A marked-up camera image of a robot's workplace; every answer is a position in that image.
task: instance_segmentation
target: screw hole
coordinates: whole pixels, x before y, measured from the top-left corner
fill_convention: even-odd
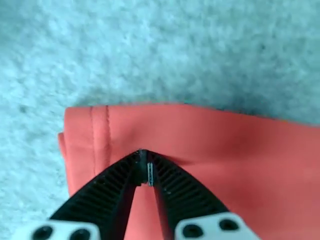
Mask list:
[[[199,238],[204,232],[198,225],[188,224],[183,228],[183,236],[185,238]]]
[[[89,240],[90,232],[87,229],[78,229],[70,236],[70,240]]]
[[[220,221],[219,226],[223,231],[235,231],[239,229],[238,224],[230,219]]]
[[[47,240],[50,238],[53,228],[51,226],[39,227],[32,235],[32,240]]]

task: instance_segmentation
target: carpet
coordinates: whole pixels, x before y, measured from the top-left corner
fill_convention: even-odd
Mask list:
[[[177,102],[320,124],[319,0],[0,0],[0,236],[68,198],[66,107]]]

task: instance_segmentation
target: orange fabric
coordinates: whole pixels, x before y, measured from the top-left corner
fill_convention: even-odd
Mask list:
[[[195,176],[262,239],[320,239],[319,127],[183,104],[71,107],[58,139],[71,195],[148,149]],[[125,239],[162,239],[152,188],[137,188]]]

